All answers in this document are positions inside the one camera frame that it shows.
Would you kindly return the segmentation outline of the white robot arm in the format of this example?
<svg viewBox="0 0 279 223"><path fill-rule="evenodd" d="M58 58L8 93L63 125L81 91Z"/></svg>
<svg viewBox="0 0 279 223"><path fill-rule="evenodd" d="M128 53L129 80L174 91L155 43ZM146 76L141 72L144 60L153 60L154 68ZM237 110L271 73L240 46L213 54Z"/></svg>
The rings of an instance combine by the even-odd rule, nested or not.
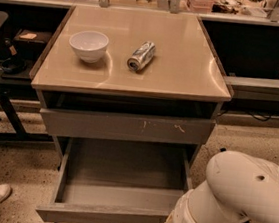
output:
<svg viewBox="0 0 279 223"><path fill-rule="evenodd" d="M205 180L188 190L165 223L279 223L279 167L242 152L208 162Z"/></svg>

